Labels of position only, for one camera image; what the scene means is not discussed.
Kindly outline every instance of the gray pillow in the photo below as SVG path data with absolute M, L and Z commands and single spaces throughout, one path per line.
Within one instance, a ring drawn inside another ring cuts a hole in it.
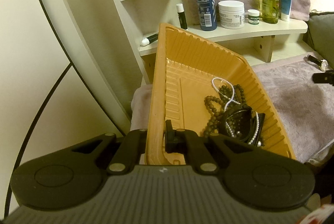
M 310 13 L 304 41 L 334 68 L 334 12 Z

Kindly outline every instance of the white wall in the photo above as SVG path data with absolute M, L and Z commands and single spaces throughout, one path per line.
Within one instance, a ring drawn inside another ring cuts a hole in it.
M 67 0 L 96 62 L 125 110 L 142 74 L 113 0 Z

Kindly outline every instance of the black line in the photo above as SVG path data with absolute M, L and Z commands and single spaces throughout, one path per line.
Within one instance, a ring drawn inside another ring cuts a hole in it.
M 21 163 L 24 151 L 28 145 L 29 139 L 31 137 L 32 132 L 34 131 L 34 128 L 39 120 L 39 118 L 41 117 L 42 112 L 44 111 L 47 103 L 49 102 L 51 96 L 53 95 L 53 93 L 56 91 L 56 88 L 58 87 L 58 85 L 60 84 L 60 82 L 62 81 L 62 79 L 64 78 L 64 76 L 66 75 L 66 73 L 69 71 L 69 69 L 72 67 L 72 64 L 70 63 L 66 69 L 63 71 L 63 73 L 60 75 L 60 77 L 58 78 L 58 80 L 56 81 L 56 83 L 53 85 L 53 87 L 51 88 L 49 94 L 46 96 L 45 100 L 43 101 L 41 107 L 39 108 L 34 120 L 32 121 L 29 130 L 22 142 L 21 148 L 19 150 L 19 153 L 17 155 L 15 164 L 14 164 L 14 168 L 13 168 L 13 172 L 15 169 L 17 169 Z M 5 202 L 5 213 L 4 216 L 7 217 L 9 214 L 9 206 L 10 206 L 10 200 L 12 197 L 12 189 L 10 188 L 10 185 L 8 186 L 8 190 L 7 190 L 7 196 L 6 196 L 6 202 Z
M 42 0 L 39 0 L 39 3 L 41 4 L 41 7 L 42 7 L 42 9 L 43 9 L 43 11 L 44 11 L 44 14 L 45 14 L 45 16 L 46 16 L 46 18 L 47 18 L 47 21 L 49 22 L 49 25 L 50 25 L 50 27 L 51 27 L 51 29 L 52 29 L 54 35 L 56 36 L 56 38 L 57 38 L 57 40 L 58 40 L 58 42 L 59 42 L 61 48 L 63 49 L 64 53 L 66 54 L 67 59 L 71 62 L 71 64 L 73 65 L 74 70 L 75 70 L 76 73 L 79 75 L 81 81 L 82 81 L 83 84 L 86 86 L 86 88 L 88 89 L 89 93 L 92 95 L 92 97 L 93 97 L 94 100 L 97 102 L 97 104 L 100 106 L 100 108 L 103 110 L 103 112 L 106 114 L 106 116 L 108 117 L 108 119 L 110 119 L 110 121 L 115 125 L 116 129 L 117 129 L 123 136 L 126 136 L 126 135 L 124 134 L 124 132 L 122 131 L 122 129 L 120 129 L 120 128 L 118 127 L 118 125 L 115 123 L 115 121 L 112 119 L 112 117 L 109 116 L 109 114 L 107 113 L 107 111 L 104 109 L 104 107 L 102 106 L 102 104 L 98 101 L 98 99 L 96 98 L 96 96 L 93 94 L 93 92 L 91 91 L 91 89 L 88 87 L 88 85 L 86 84 L 86 82 L 85 82 L 84 79 L 82 78 L 81 74 L 79 73 L 78 69 L 76 68 L 75 64 L 73 63 L 71 57 L 70 57 L 69 54 L 67 53 L 67 51 L 66 51 L 64 45 L 62 44 L 61 39 L 59 38 L 59 36 L 58 36 L 58 34 L 57 34 L 57 32 L 56 32 L 56 30 L 55 30 L 55 28 L 54 28 L 54 26 L 53 26 L 51 20 L 50 20 L 50 17 L 49 17 L 49 15 L 47 14 L 47 11 L 46 11 L 46 9 L 45 9 L 45 6 L 44 6 L 44 4 L 43 4 L 43 1 L 42 1 Z

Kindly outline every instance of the white jar lid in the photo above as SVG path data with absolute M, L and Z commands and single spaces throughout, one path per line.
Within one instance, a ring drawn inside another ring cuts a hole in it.
M 258 11 L 256 9 L 248 9 L 248 16 L 259 17 L 260 16 L 260 11 Z
M 221 1 L 218 3 L 219 10 L 228 12 L 237 12 L 245 10 L 243 2 L 240 1 Z

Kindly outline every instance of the watch face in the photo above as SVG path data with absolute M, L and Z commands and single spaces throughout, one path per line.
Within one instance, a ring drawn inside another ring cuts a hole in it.
M 328 70 L 328 62 L 326 60 L 322 60 L 320 69 L 321 71 Z

